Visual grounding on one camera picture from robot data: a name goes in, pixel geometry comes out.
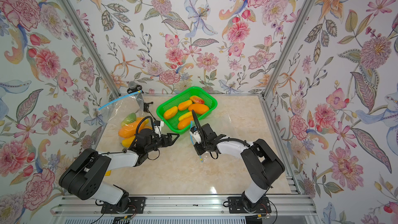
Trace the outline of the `orange mango back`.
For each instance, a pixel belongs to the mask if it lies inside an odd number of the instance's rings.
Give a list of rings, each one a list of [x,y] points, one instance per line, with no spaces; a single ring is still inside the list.
[[[186,101],[184,101],[184,102],[182,102],[182,103],[180,103],[179,105],[178,105],[178,110],[179,111],[185,111],[185,110],[187,110],[188,108],[189,108],[189,106],[191,106],[193,104],[193,102],[191,101],[191,100],[186,100]]]

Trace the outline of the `large orange mango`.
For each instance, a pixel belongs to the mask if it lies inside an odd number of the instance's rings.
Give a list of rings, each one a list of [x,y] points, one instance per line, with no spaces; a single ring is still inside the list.
[[[141,130],[145,127],[148,127],[149,119],[146,119],[138,128],[138,125],[140,122],[143,120],[142,117],[139,117],[136,121],[132,123],[122,123],[121,128],[118,132],[118,135],[124,139],[131,138],[134,136],[138,130],[138,132],[141,132]]]

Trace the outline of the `green mango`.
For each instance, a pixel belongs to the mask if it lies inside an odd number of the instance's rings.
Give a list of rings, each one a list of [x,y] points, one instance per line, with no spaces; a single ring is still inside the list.
[[[121,122],[121,126],[124,127],[126,125],[129,125],[137,120],[136,114],[135,113],[130,113],[127,115]]]

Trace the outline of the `clear zip-top bag blue zipper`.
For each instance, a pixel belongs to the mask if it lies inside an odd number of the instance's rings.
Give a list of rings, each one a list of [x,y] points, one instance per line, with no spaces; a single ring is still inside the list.
[[[140,123],[146,117],[141,90],[105,104],[99,108],[99,113],[103,116],[105,129],[97,148],[110,148],[112,151],[129,148],[136,133],[150,128],[149,119]]]

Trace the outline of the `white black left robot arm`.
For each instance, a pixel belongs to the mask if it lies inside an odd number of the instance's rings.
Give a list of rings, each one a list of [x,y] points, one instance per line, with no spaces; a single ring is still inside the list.
[[[140,166],[149,159],[150,152],[173,146],[179,137],[178,133],[162,134],[160,123],[147,116],[138,123],[128,148],[111,152],[85,149],[61,175],[59,185],[81,200],[99,200],[117,212],[126,212],[131,206],[129,193],[104,182],[106,172]]]

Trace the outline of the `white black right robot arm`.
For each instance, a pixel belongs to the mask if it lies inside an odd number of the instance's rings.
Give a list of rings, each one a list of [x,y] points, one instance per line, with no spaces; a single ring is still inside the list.
[[[201,125],[196,113],[191,112],[190,135],[198,156],[208,153],[214,160],[219,155],[231,155],[242,159],[250,175],[251,183],[242,193],[242,204],[253,209],[261,203],[272,184],[285,172],[285,165],[263,139],[252,143],[245,140],[217,135],[207,123]]]

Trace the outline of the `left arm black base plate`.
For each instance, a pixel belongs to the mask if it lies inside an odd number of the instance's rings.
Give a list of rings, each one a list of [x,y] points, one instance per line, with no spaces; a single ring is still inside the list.
[[[142,214],[146,197],[124,197],[117,204],[103,203],[102,214]]]

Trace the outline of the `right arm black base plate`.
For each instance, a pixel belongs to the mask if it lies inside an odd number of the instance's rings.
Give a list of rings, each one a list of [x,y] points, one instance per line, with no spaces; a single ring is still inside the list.
[[[252,203],[246,197],[228,197],[223,203],[229,209],[230,214],[270,214],[272,212],[268,197],[262,197]]]

